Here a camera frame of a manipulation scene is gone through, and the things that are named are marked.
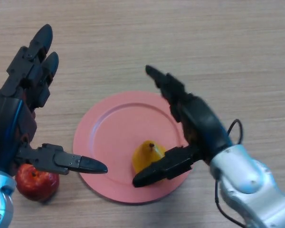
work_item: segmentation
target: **table surface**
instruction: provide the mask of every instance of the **table surface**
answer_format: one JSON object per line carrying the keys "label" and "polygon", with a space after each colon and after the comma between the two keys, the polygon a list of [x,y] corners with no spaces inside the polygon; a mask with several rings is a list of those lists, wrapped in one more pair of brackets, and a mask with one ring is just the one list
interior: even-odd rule
{"label": "table surface", "polygon": [[[93,104],[121,91],[157,92],[144,72],[152,64],[203,97],[226,127],[241,119],[244,145],[285,192],[285,0],[0,0],[0,87],[20,46],[46,23],[60,63],[36,111],[33,147],[72,152]],[[218,212],[203,162],[170,196],[144,206],[101,199],[76,173],[61,176],[47,205],[17,191],[13,199],[11,228],[236,227]]]}

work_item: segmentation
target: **black cable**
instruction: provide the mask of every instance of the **black cable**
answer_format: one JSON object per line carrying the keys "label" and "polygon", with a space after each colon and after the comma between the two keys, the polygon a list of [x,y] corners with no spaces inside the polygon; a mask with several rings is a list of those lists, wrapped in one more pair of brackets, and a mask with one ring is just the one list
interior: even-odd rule
{"label": "black cable", "polygon": [[[244,136],[244,131],[243,131],[243,125],[241,123],[241,121],[239,119],[235,119],[232,124],[230,125],[229,129],[228,129],[228,134],[230,134],[232,128],[234,127],[235,124],[238,124],[239,126],[239,139],[238,139],[238,143],[237,144],[241,144],[242,140],[243,140],[243,136]],[[220,213],[227,218],[229,221],[235,223],[236,225],[238,225],[239,227],[243,227],[245,228],[245,225],[240,223],[239,221],[236,221],[234,218],[230,217],[229,215],[227,215],[223,209],[220,207],[219,205],[219,194],[218,194],[218,181],[215,180],[215,203],[217,205],[218,210],[220,211]]]}

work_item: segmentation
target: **yellow pear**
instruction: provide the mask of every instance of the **yellow pear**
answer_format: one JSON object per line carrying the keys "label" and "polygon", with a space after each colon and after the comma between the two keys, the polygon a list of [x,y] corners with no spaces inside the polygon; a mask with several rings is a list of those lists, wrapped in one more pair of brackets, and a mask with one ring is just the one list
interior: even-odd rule
{"label": "yellow pear", "polygon": [[165,156],[165,148],[154,141],[144,141],[132,156],[132,166],[136,174]]}

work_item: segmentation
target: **plate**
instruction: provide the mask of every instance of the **plate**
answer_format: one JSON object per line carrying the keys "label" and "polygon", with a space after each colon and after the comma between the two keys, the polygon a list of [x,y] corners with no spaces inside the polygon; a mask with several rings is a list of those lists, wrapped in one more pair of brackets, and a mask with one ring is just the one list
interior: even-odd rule
{"label": "plate", "polygon": [[132,155],[145,140],[153,140],[167,150],[187,145],[181,125],[175,122],[169,104],[159,94],[130,91],[97,103],[78,125],[73,153],[101,161],[108,173],[81,173],[82,179],[101,196],[121,203],[147,203],[167,196],[189,172],[135,188]]}

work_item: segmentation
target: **robotic arm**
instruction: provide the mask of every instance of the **robotic arm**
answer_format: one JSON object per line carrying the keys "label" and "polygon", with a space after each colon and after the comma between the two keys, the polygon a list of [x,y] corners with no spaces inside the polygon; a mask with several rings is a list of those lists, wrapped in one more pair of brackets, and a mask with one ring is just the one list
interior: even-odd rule
{"label": "robotic arm", "polygon": [[133,185],[138,188],[175,178],[203,160],[216,186],[220,183],[223,200],[246,225],[224,214],[228,219],[247,228],[285,228],[285,194],[268,167],[251,158],[243,145],[234,145],[208,105],[200,97],[186,93],[175,77],[152,66],[146,66],[146,73],[168,101],[174,119],[182,124],[189,145],[168,150],[165,157],[138,173]]}
{"label": "robotic arm", "polygon": [[52,38],[52,28],[45,25],[29,47],[21,47],[0,89],[0,228],[8,227],[13,217],[11,196],[16,187],[13,176],[21,164],[62,175],[69,171],[107,172],[101,162],[66,153],[58,145],[45,143],[37,149],[30,147],[37,130],[35,109],[43,107],[49,98],[48,88],[58,68],[56,52],[46,58]]}

